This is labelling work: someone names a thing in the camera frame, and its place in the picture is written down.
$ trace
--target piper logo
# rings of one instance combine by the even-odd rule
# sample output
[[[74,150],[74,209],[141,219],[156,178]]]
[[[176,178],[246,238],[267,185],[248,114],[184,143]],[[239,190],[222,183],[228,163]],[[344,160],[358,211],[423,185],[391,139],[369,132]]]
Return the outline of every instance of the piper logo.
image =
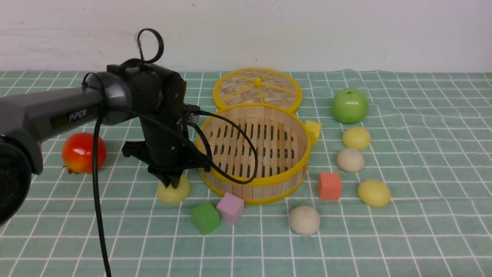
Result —
[[[86,114],[87,114],[87,110],[83,109],[83,110],[80,110],[80,111],[77,111],[75,113],[70,114],[68,120],[70,122],[72,122],[72,121],[81,119],[82,117],[86,116]]]

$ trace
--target red tomato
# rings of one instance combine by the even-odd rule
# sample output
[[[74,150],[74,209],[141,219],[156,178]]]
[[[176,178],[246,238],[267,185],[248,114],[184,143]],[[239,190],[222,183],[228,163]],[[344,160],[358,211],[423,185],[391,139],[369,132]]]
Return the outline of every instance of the red tomato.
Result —
[[[71,135],[63,145],[61,158],[68,168],[68,174],[92,173],[92,140],[90,133],[76,133]],[[100,169],[108,155],[102,138],[97,143],[97,169]]]

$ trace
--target white wall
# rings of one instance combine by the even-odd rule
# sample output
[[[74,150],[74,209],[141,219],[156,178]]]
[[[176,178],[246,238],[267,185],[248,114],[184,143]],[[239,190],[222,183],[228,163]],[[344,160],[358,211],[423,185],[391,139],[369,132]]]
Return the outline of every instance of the white wall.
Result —
[[[1,70],[104,70],[154,28],[175,70],[492,71],[492,0],[1,2]]]

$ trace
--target yellow rim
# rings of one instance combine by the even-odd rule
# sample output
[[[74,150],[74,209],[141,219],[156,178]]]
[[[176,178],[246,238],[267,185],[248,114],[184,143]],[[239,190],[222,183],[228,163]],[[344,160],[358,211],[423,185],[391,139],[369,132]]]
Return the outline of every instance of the yellow rim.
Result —
[[[210,191],[212,191],[213,193],[215,193],[219,197],[224,197],[225,193],[217,190],[217,188],[212,186],[212,184],[210,184],[210,182],[207,180],[207,177],[205,175],[205,171],[203,169],[199,169],[198,171],[200,172],[200,176],[202,177],[203,182],[210,189]],[[308,172],[306,171],[306,173],[304,173],[304,175],[303,175],[303,179],[299,183],[297,183],[295,187],[291,188],[286,193],[283,193],[283,194],[280,194],[280,195],[277,195],[274,197],[270,197],[270,198],[265,198],[265,199],[258,199],[258,200],[244,199],[244,202],[246,205],[266,205],[266,204],[271,204],[271,203],[280,201],[280,200],[288,197],[289,195],[293,194],[296,190],[299,189],[299,187],[304,183],[304,179],[306,178],[307,173]]]
[[[250,87],[250,86],[258,86],[258,89],[259,89],[259,85],[255,83],[255,80],[251,80],[247,77],[243,77],[243,76],[237,76],[236,74],[239,73],[239,72],[242,72],[242,71],[248,71],[248,70],[257,70],[257,71],[266,71],[265,75],[260,79],[260,80],[263,80],[266,76],[274,73],[274,74],[277,74],[277,75],[280,75],[282,77],[284,77],[285,79],[289,80],[292,85],[294,85],[296,91],[287,91],[287,90],[284,90],[284,91],[287,91],[287,92],[290,92],[292,94],[295,94],[296,95],[296,99],[294,100],[294,102],[287,108],[287,109],[280,109],[282,111],[285,111],[285,112],[288,112],[288,113],[296,113],[298,110],[299,110],[299,107],[301,106],[301,101],[302,101],[302,97],[303,97],[303,90],[301,88],[301,86],[299,85],[299,83],[294,79],[292,78],[291,76],[283,73],[283,72],[280,72],[280,71],[276,71],[276,70],[273,70],[273,69],[265,69],[265,68],[246,68],[246,69],[239,69],[239,70],[235,70],[233,72],[229,72],[227,73],[226,75],[222,76],[216,83],[215,83],[215,86],[214,86],[214,90],[213,90],[213,98],[214,98],[214,102],[215,102],[215,105],[217,106],[217,109],[218,110],[222,110],[222,109],[225,109],[225,108],[228,108],[230,106],[227,106],[223,99],[220,98],[220,85],[222,84],[222,82],[229,78],[229,77],[232,77],[232,76],[235,76],[237,78],[242,78],[244,80],[247,80],[247,81],[251,81],[253,84],[247,86],[247,87]],[[274,87],[272,85],[269,85],[269,84],[264,84],[264,83],[260,83],[261,85],[264,85],[264,86],[269,86],[269,87]],[[261,101],[262,101],[262,104],[264,103],[263,102],[263,97],[261,96],[261,92],[260,92],[260,97],[261,97]]]
[[[239,108],[239,107],[247,107],[247,106],[261,106],[261,107],[267,107],[267,108],[271,108],[271,109],[275,109],[275,110],[278,110],[278,111],[282,111],[282,112],[285,112],[284,109],[282,108],[279,108],[277,106],[274,106],[274,105],[270,105],[270,104],[259,104],[259,103],[246,103],[246,104],[236,104],[236,105],[232,105],[232,106],[228,106],[224,109],[221,109],[219,110],[216,114],[221,114],[225,111],[228,111],[230,109],[234,109],[234,108]],[[306,147],[306,152],[304,153],[302,159],[300,159],[300,161],[294,165],[293,167],[289,168],[288,170],[286,170],[285,172],[282,172],[280,174],[277,174],[277,175],[274,175],[274,176],[269,176],[269,177],[257,177],[255,178],[251,183],[249,184],[246,184],[246,185],[243,185],[243,186],[249,186],[249,187],[260,187],[260,186],[270,186],[272,184],[275,184],[275,183],[280,183],[280,182],[283,182],[287,179],[290,179],[291,177],[293,177],[294,175],[297,174],[297,172],[299,172],[299,170],[302,170],[302,168],[304,168],[304,166],[308,163],[309,161],[309,156],[311,155],[311,136],[309,135],[308,133],[308,130],[306,129],[305,125],[302,123],[302,121],[299,120],[299,118],[297,118],[296,116],[294,116],[293,114],[291,113],[286,113],[288,114],[290,117],[292,117],[297,123],[299,123],[304,132],[306,133],[306,136],[307,136],[307,147]],[[213,119],[213,117],[209,117],[205,120],[205,122],[203,123],[201,129],[203,130],[207,124]],[[196,146],[198,147],[198,149],[200,149],[200,151],[203,151],[201,149],[201,139],[200,137],[197,137],[196,139]],[[226,179],[224,176],[220,175],[216,170],[214,169],[211,169],[210,173],[217,179],[220,179],[222,181],[226,181],[228,183],[232,183],[230,180]],[[239,177],[239,176],[234,176],[235,179],[238,179],[238,180],[248,180],[248,178],[246,177]]]

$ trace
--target bamboo steamer lid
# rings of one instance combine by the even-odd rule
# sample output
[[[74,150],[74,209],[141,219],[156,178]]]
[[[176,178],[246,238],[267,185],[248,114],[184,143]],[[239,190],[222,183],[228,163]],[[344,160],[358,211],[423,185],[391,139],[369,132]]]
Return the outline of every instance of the bamboo steamer lid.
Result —
[[[296,113],[301,106],[302,88],[291,76],[273,69],[247,68],[230,72],[220,78],[214,87],[217,109],[261,103],[277,106]]]

